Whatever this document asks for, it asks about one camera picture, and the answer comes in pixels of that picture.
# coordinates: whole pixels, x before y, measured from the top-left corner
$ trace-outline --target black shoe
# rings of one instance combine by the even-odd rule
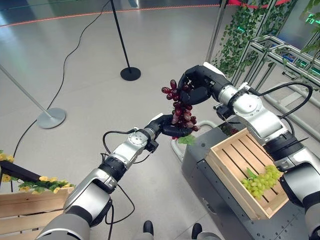
[[[154,226],[151,221],[145,221],[143,224],[143,232],[150,233],[152,236],[154,235]]]
[[[200,223],[195,223],[192,228],[191,239],[197,239],[198,234],[202,232],[202,226]]]

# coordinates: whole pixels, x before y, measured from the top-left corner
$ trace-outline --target silver stanchion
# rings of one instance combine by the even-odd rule
[[[208,62],[208,63],[211,62],[212,53],[214,52],[214,48],[215,48],[215,45],[216,45],[216,41],[217,41],[218,33],[219,33],[219,30],[220,30],[221,22],[222,22],[222,19],[224,17],[224,13],[225,13],[227,2],[228,2],[228,0],[222,0],[221,3],[220,3],[218,17],[216,19],[216,23],[215,23],[215,26],[214,26],[214,31],[213,31],[212,36],[211,36],[209,49],[208,49],[208,52],[207,52],[206,57],[205,57],[205,62]]]
[[[66,119],[66,112],[61,108],[50,108],[46,110],[40,105],[15,79],[7,70],[0,64],[0,70],[38,107],[43,113],[41,113],[36,123],[43,129],[52,129],[60,125]]]

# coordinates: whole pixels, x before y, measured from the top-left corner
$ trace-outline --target cable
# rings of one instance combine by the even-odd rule
[[[118,187],[121,189],[121,191],[124,193],[124,195],[129,199],[130,203],[132,204],[132,207],[133,207],[133,210],[125,217],[121,218],[120,220],[117,220],[117,221],[113,221],[111,219],[111,222],[107,222],[107,218],[105,217],[104,218],[104,221],[107,225],[112,225],[112,224],[117,224],[117,223],[120,223],[121,221],[127,219],[128,217],[131,216],[131,214],[134,213],[134,211],[136,210],[136,206],[134,204],[134,202],[131,200],[131,198],[127,195],[127,193],[125,192],[125,190],[123,190],[123,188],[118,184]]]
[[[114,208],[114,205],[112,204],[111,205],[111,224],[110,224],[109,235],[107,240],[111,239],[112,228],[114,226],[114,216],[115,216],[115,208]],[[107,214],[104,217],[104,221],[105,223],[107,223]]]
[[[307,97],[304,99],[304,101],[303,101],[302,103],[300,103],[300,104],[299,104],[298,106],[296,106],[294,109],[292,109],[292,110],[288,111],[287,113],[283,114],[282,116],[280,116],[280,119],[283,119],[283,118],[285,118],[286,116],[288,116],[289,114],[292,114],[293,112],[297,111],[299,108],[301,108],[303,105],[305,105],[305,104],[309,101],[309,99],[311,98],[311,95],[312,95],[312,93],[313,93],[313,90],[314,90],[312,86],[310,86],[310,85],[308,85],[308,84],[305,84],[305,83],[303,83],[303,82],[300,82],[300,81],[293,81],[293,82],[286,82],[286,83],[284,83],[284,84],[281,84],[281,85],[279,85],[279,86],[276,86],[276,87],[274,87],[274,88],[271,88],[270,90],[265,91],[265,92],[263,92],[263,93],[259,93],[258,91],[254,90],[253,88],[250,88],[248,91],[249,91],[250,93],[254,94],[254,95],[257,95],[257,96],[261,97],[261,96],[264,96],[264,95],[266,95],[266,94],[272,93],[272,92],[274,92],[274,91],[276,91],[276,90],[279,90],[279,89],[281,89],[281,88],[288,87],[288,86],[290,86],[290,85],[301,85],[301,86],[305,86],[305,87],[307,87],[307,88],[309,89],[309,92],[308,92]]]
[[[282,119],[284,119],[289,124],[290,129],[291,129],[291,134],[294,136],[296,133],[295,133],[294,126],[293,126],[292,122],[290,121],[290,119],[287,117],[283,117]]]
[[[59,94],[60,91],[61,91],[62,86],[64,85],[64,82],[65,82],[65,72],[66,72],[66,62],[67,62],[68,57],[69,57],[71,54],[73,54],[73,53],[78,49],[78,47],[79,47],[79,45],[80,45],[80,42],[81,42],[81,39],[82,39],[82,36],[83,36],[85,30],[86,30],[91,24],[93,24],[93,23],[102,15],[102,13],[103,13],[103,11],[104,11],[104,8],[106,7],[106,5],[107,5],[109,2],[110,2],[110,0],[108,0],[108,1],[103,5],[103,7],[102,7],[102,9],[101,9],[101,11],[100,11],[100,14],[82,30],[82,32],[81,32],[81,34],[80,34],[80,37],[79,37],[79,41],[78,41],[77,46],[75,47],[74,50],[72,50],[72,51],[65,57],[64,62],[63,62],[63,73],[62,73],[62,81],[61,81],[60,87],[59,87],[58,91],[56,92],[56,94],[54,95],[54,97],[53,97],[52,101],[50,102],[49,106],[47,107],[47,110],[48,110],[48,109],[51,107],[51,105],[54,103],[54,101],[56,100],[58,94]],[[28,126],[28,128],[24,131],[24,133],[21,135],[21,137],[19,138],[19,141],[17,142],[17,144],[16,144],[16,146],[15,146],[15,149],[14,149],[13,157],[16,156],[16,153],[17,153],[17,150],[18,150],[18,147],[19,147],[19,145],[20,145],[21,140],[22,140],[23,137],[26,135],[26,133],[29,131],[29,129],[35,124],[36,121],[37,121],[37,120],[33,121],[33,122]],[[13,192],[13,184],[12,184],[12,181],[11,181],[11,192]]]
[[[131,129],[130,131],[107,131],[105,134],[103,134],[103,137],[102,137],[102,142],[103,142],[105,150],[109,154],[111,154],[111,151],[109,150],[109,148],[107,147],[107,144],[106,144],[106,137],[108,134],[132,134],[134,132],[135,132],[134,129]]]
[[[147,160],[147,158],[148,158],[152,153],[153,153],[153,151],[151,151],[151,152],[148,154],[148,156],[146,156],[143,160],[134,162],[133,164],[140,164],[140,163],[144,162],[145,160]]]

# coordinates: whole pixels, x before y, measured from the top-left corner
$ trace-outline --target wooden box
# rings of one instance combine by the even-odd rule
[[[213,146],[206,161],[252,220],[270,219],[288,201],[279,181],[266,190],[260,200],[241,183],[248,177],[247,168],[257,175],[265,173],[265,166],[273,164],[247,129]]]
[[[61,188],[56,194],[0,194],[0,240],[34,240],[44,226],[63,212],[73,189]]]

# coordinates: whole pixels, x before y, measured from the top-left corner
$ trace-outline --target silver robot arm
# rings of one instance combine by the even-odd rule
[[[179,137],[191,133],[189,128],[173,126],[172,118],[161,113],[145,128],[137,128],[129,134],[125,142],[77,185],[64,203],[63,214],[53,219],[36,239],[89,240],[90,228],[101,223],[112,206],[110,194],[143,150],[154,152],[160,133]]]
[[[320,160],[295,136],[273,112],[263,106],[259,96],[249,94],[246,83],[234,87],[224,74],[205,62],[190,68],[182,76],[179,87],[191,81],[194,92],[181,91],[184,103],[198,104],[213,97],[222,119],[237,115],[253,137],[273,158],[283,173],[280,183],[295,204],[305,208],[305,223],[310,239],[320,239]]]

